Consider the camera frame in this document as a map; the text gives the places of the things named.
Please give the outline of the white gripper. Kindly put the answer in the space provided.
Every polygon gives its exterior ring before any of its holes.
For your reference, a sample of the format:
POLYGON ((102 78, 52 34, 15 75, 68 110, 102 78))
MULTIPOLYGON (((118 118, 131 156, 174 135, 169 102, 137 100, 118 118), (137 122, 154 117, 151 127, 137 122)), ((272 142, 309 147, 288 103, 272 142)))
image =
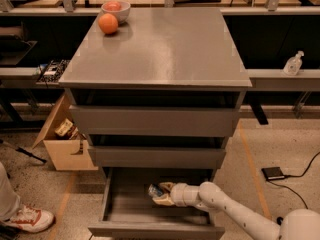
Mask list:
POLYGON ((160 197, 153 197, 152 200, 157 205, 177 207, 195 207, 201 202, 199 197, 199 187, 186 183, 161 182, 160 188, 170 193, 160 197))

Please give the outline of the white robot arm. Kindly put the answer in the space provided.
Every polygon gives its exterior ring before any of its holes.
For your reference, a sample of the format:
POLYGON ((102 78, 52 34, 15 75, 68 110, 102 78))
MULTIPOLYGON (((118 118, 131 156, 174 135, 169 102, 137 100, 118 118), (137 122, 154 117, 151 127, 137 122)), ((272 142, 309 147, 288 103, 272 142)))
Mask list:
POLYGON ((231 199, 215 183, 199 186, 162 182, 151 184, 148 194, 163 206, 187 207, 227 214, 254 240, 320 240, 320 214, 309 209, 288 213, 280 225, 231 199))

